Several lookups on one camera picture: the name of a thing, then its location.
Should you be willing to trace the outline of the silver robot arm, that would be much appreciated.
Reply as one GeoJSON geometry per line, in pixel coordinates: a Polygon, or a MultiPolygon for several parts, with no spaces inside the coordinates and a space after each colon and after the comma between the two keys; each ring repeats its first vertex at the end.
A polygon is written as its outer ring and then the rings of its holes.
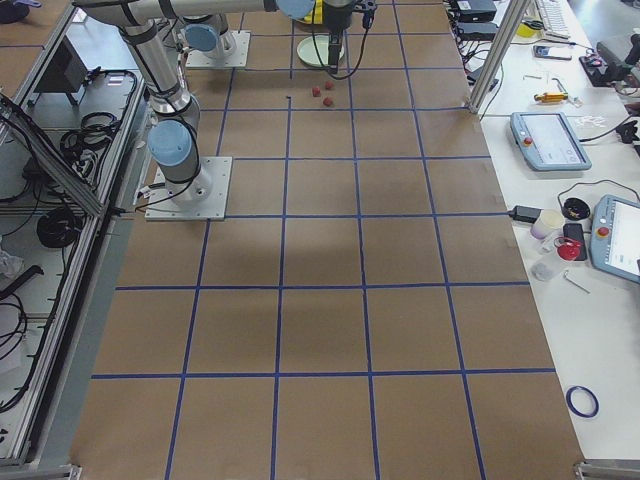
{"type": "MultiPolygon", "coordinates": [[[[297,55],[306,65],[321,69],[334,80],[347,79],[338,74],[343,56],[343,34],[351,26],[354,13],[362,15],[362,28],[368,32],[373,25],[377,4],[374,1],[267,1],[267,11],[279,9],[293,20],[309,20],[310,26],[322,24],[326,35],[312,34],[297,46],[297,55]]],[[[241,33],[229,29],[223,15],[185,17],[183,36],[187,46],[214,60],[224,60],[234,54],[235,39],[241,33]]]]}
{"type": "Polygon", "coordinates": [[[89,17],[118,29],[145,81],[157,119],[147,137],[148,150],[164,176],[164,197],[138,204],[137,212],[156,206],[184,205],[206,197],[210,177],[205,173],[198,130],[201,109],[188,88],[185,74],[172,60],[160,38],[158,21],[187,21],[186,29],[205,30],[196,43],[216,50],[228,13],[279,11],[300,19],[314,9],[312,1],[76,1],[89,17]]]}

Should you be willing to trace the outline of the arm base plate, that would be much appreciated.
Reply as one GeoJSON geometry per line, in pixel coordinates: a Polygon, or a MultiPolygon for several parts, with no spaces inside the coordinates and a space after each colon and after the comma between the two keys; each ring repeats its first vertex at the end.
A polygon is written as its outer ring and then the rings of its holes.
{"type": "Polygon", "coordinates": [[[248,30],[228,30],[220,35],[216,30],[186,29],[189,50],[186,67],[200,70],[245,68],[250,37],[248,30]]]}
{"type": "Polygon", "coordinates": [[[150,193],[147,221],[200,221],[225,219],[232,171],[231,157],[200,158],[200,173],[187,190],[169,182],[150,193]]]}

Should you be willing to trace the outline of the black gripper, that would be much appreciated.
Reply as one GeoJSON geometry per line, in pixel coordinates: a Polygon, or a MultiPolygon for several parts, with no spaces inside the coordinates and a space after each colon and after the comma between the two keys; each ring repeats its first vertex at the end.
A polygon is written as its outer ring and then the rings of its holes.
{"type": "MultiPolygon", "coordinates": [[[[359,12],[362,14],[362,27],[371,28],[375,19],[376,1],[360,0],[359,12]]],[[[327,68],[331,74],[337,74],[342,51],[342,35],[330,32],[328,35],[327,68]]]]}

